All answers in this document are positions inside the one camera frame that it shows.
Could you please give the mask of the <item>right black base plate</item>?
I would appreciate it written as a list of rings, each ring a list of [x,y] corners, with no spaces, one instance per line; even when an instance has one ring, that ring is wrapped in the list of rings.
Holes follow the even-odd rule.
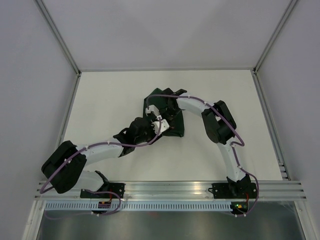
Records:
[[[231,186],[229,183],[212,183],[211,190],[214,199],[255,199],[258,195],[257,186],[255,183],[250,183],[248,186]]]

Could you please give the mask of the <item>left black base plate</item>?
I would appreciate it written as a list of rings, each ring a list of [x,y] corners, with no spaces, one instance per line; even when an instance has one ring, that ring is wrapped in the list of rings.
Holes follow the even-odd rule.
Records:
[[[122,182],[110,182],[108,185],[102,186],[96,192],[91,192],[86,189],[82,189],[80,192],[81,199],[117,199],[119,196],[121,199],[125,193],[125,183]]]

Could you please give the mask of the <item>dark green cloth napkin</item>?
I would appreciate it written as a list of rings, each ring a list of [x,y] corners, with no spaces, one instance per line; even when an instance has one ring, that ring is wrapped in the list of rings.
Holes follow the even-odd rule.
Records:
[[[151,95],[160,95],[160,88],[155,88],[150,95],[148,95],[143,101],[143,108],[149,105],[155,105],[161,115],[161,109],[165,107],[165,101],[160,99],[159,96],[151,97]],[[166,137],[183,137],[185,133],[184,122],[168,122],[170,129],[165,131],[162,135]]]

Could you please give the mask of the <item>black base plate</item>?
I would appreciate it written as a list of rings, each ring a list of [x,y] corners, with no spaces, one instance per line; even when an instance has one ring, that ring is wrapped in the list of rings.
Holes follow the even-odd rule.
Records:
[[[91,192],[86,189],[82,189],[80,192],[81,199],[117,199],[119,196],[121,199],[125,193],[125,183],[122,182],[110,182],[108,185],[102,186],[96,192]]]
[[[248,186],[231,186],[229,183],[212,183],[211,190],[214,199],[255,199],[258,195],[257,186],[255,183],[250,183]]]

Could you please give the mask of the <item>left aluminium frame post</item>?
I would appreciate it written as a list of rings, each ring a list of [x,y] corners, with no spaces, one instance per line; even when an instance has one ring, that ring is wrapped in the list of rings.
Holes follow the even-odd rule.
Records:
[[[53,34],[55,40],[57,41],[63,55],[65,56],[69,65],[71,66],[72,70],[75,72],[77,76],[79,76],[81,74],[81,70],[79,69],[75,59],[73,58],[72,53],[70,52],[65,40],[63,39],[63,36],[61,35],[45,2],[43,0],[34,0],[33,2],[35,3],[38,10],[40,11],[40,14],[42,15],[47,26],[49,27],[51,33]]]

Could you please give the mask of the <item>aluminium frame post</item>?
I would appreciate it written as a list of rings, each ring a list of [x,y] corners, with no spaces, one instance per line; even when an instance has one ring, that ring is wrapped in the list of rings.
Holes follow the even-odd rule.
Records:
[[[63,55],[65,56],[69,65],[71,66],[72,70],[75,72],[77,76],[79,76],[81,74],[81,70],[79,69],[75,59],[73,58],[72,53],[70,52],[65,40],[63,39],[63,36],[61,35],[45,2],[43,0],[34,0],[33,2],[35,3],[38,10],[40,11],[40,14],[42,15],[47,26],[49,27],[51,33],[53,34],[55,40],[57,41]]]
[[[262,65],[265,62],[265,59],[267,58],[269,52],[271,51],[273,45],[277,41],[278,37],[280,36],[282,30],[284,29],[286,23],[288,22],[289,18],[291,17],[292,13],[294,12],[295,8],[297,7],[299,0],[290,0],[287,7],[285,8],[283,14],[281,15],[281,18],[279,19],[275,29],[273,30],[269,40],[267,41],[267,44],[265,45],[260,57],[258,58],[256,64],[252,68],[252,73],[254,75],[257,74],[259,69],[262,67]]]

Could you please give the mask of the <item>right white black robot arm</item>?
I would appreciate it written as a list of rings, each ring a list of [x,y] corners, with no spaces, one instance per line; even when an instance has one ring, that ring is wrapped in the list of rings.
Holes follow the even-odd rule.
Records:
[[[202,118],[205,133],[217,144],[227,173],[227,183],[212,185],[214,197],[235,199],[256,196],[257,185],[251,181],[251,174],[241,166],[236,152],[236,146],[243,147],[245,143],[237,133],[237,124],[224,101],[210,104],[182,89],[180,92],[157,94],[153,97],[165,99],[167,107],[161,115],[169,120],[182,110]]]

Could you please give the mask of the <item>right aluminium frame post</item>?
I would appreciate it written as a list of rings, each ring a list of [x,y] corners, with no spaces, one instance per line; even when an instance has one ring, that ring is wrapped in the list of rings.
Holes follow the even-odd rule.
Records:
[[[258,58],[256,64],[252,68],[252,73],[254,75],[257,74],[259,69],[262,67],[262,65],[265,62],[265,59],[267,58],[269,52],[271,51],[273,45],[277,41],[278,37],[280,36],[282,30],[284,29],[286,23],[288,22],[289,18],[291,17],[292,13],[294,12],[295,8],[297,7],[299,0],[290,0],[287,7],[285,8],[283,14],[281,15],[281,18],[279,19],[275,29],[273,30],[269,40],[267,41],[267,44],[265,45],[260,57]]]

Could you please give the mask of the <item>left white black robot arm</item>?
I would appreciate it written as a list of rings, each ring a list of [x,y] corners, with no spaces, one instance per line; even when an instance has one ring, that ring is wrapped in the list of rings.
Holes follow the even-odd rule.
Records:
[[[102,142],[81,145],[64,141],[41,167],[47,181],[40,193],[54,189],[64,194],[70,190],[85,189],[98,198],[106,197],[109,193],[108,179],[98,170],[85,171],[84,168],[102,160],[126,156],[136,148],[150,145],[166,129],[167,124],[160,116],[156,119],[137,117],[129,127]]]

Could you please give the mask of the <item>aluminium rail beam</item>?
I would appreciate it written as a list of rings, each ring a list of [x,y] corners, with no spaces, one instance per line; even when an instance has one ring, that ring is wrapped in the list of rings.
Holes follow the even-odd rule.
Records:
[[[123,181],[124,201],[216,201],[217,198],[208,191],[217,184],[226,181]],[[300,181],[262,180],[258,182],[260,202],[306,201],[307,196]],[[59,194],[54,189],[40,193],[44,182],[36,185],[32,194],[34,200],[97,200],[93,194],[83,198],[81,189],[71,189]]]

